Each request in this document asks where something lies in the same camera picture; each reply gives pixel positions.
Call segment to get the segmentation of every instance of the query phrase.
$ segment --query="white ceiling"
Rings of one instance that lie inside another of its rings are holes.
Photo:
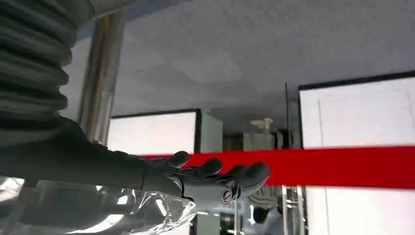
[[[414,70],[414,12],[414,0],[194,0],[139,17],[126,26],[113,113],[202,108],[228,131],[265,117],[284,127],[285,82]],[[90,41],[65,68],[70,118]]]

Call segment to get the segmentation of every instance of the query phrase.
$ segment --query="robotic hand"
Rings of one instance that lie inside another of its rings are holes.
[[[269,168],[263,163],[249,168],[237,165],[227,174],[218,174],[222,169],[218,159],[211,159],[201,167],[180,169],[189,159],[189,154],[181,151],[170,159],[150,162],[177,182],[182,188],[183,197],[191,198],[200,210],[226,205],[232,200],[249,196],[258,191],[270,176]]]

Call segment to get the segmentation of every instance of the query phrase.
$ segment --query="white wall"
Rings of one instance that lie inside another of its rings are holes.
[[[108,147],[136,155],[193,153],[196,112],[112,119]]]
[[[300,101],[305,148],[415,143],[414,78],[301,91]],[[310,235],[415,234],[413,191],[308,187],[307,210]]]
[[[200,151],[202,153],[218,153],[223,151],[222,121],[203,113]]]

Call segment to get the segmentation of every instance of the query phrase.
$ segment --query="transparent plastic sheet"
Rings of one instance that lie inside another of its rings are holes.
[[[195,204],[161,192],[0,177],[0,235],[157,235],[190,222]]]

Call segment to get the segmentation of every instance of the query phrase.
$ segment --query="white cabinet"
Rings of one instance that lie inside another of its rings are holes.
[[[415,78],[301,90],[300,103],[304,148],[415,143]],[[307,210],[310,235],[415,234],[413,191],[309,187]]]

